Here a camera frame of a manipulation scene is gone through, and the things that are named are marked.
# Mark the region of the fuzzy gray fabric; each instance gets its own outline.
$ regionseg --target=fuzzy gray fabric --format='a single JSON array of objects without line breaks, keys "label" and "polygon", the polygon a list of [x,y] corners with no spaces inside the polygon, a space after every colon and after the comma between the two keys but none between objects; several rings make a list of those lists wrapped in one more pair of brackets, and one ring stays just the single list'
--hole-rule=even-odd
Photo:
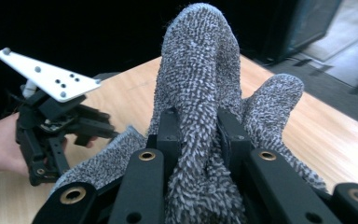
[{"label": "fuzzy gray fabric", "polygon": [[[310,185],[325,189],[322,179],[282,142],[302,82],[276,75],[252,97],[241,99],[239,46],[217,8],[186,7],[168,27],[161,55],[148,133],[158,132],[161,112],[174,106],[182,144],[182,156],[169,180],[166,223],[246,222],[241,196],[221,157],[218,107],[236,115],[255,147],[276,150]],[[129,127],[106,149],[63,175],[53,191],[75,181],[99,189],[123,175],[131,153],[144,147],[145,139]]]}]

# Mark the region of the gray towel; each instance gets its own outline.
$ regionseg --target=gray towel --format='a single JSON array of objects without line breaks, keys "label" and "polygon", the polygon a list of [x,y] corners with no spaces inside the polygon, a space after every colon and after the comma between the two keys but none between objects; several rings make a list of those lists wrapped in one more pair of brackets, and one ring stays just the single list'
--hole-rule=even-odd
[{"label": "gray towel", "polygon": [[[217,8],[186,7],[168,27],[161,55],[148,133],[158,132],[161,112],[174,106],[182,144],[182,156],[169,180],[166,223],[246,222],[241,196],[221,157],[218,107],[236,116],[255,147],[281,153],[304,180],[325,190],[322,179],[282,142],[282,130],[301,97],[302,82],[276,75],[252,97],[241,99],[239,46]],[[145,141],[129,127],[95,157],[65,173],[53,191],[75,181],[103,187],[124,174],[131,153],[144,148]]]}]

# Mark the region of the terry cloth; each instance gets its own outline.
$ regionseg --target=terry cloth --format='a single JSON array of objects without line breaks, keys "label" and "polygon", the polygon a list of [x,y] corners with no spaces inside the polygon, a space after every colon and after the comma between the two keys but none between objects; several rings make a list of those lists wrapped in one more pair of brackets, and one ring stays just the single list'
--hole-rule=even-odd
[{"label": "terry cloth", "polygon": [[[303,83],[275,75],[241,99],[240,49],[221,11],[208,4],[186,7],[168,27],[161,56],[148,134],[157,134],[161,112],[175,107],[182,146],[168,183],[166,223],[246,222],[238,188],[221,157],[219,107],[236,116],[255,147],[279,152],[307,183],[325,190],[322,179],[282,141]],[[145,141],[130,126],[95,157],[65,173],[53,191],[75,181],[103,187],[124,174],[131,153],[143,149]]]}]

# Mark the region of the wood surface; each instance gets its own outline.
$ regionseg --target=wood surface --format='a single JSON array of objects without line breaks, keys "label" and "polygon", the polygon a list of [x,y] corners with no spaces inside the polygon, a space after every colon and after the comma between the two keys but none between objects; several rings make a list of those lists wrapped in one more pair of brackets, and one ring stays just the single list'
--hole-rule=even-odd
[{"label": "wood surface", "polygon": [[[159,63],[160,58],[156,58],[103,81],[100,89],[87,94],[84,104],[109,113],[119,132],[132,125],[145,133],[152,116]],[[242,97],[252,95],[271,76],[268,70],[241,57]],[[66,156],[71,167],[98,153],[108,141],[98,139],[93,148],[83,148],[71,144],[72,135],[68,138]],[[283,140],[324,178],[329,190],[340,182],[358,183],[356,120],[304,93],[291,114]],[[31,223],[51,187],[32,187],[26,177],[0,172],[0,223]]]}]

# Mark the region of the folded cloth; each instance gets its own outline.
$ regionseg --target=folded cloth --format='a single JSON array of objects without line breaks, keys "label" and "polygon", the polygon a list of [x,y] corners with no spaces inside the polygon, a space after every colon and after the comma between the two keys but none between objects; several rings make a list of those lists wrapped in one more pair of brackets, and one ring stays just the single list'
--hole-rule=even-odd
[{"label": "folded cloth", "polygon": [[[217,108],[234,114],[255,147],[276,150],[313,187],[325,184],[282,142],[282,130],[303,91],[302,82],[276,75],[241,99],[240,50],[223,14],[208,4],[186,7],[170,24],[161,50],[148,134],[158,133],[162,111],[178,111],[182,156],[166,194],[166,223],[244,223],[237,186],[221,157]],[[95,157],[65,173],[53,188],[75,181],[97,189],[124,174],[145,138],[131,126]]]}]

